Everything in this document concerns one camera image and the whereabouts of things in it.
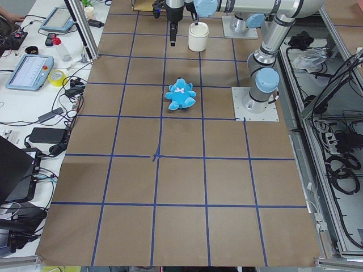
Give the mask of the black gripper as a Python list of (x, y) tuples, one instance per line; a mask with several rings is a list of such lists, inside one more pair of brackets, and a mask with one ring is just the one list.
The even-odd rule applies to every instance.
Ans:
[(199, 24), (198, 14), (195, 11), (193, 0), (184, 0), (184, 6), (191, 13), (192, 20), (197, 26)]
[(165, 9), (170, 22), (170, 46), (175, 46), (178, 22), (183, 18), (184, 0), (165, 0)]

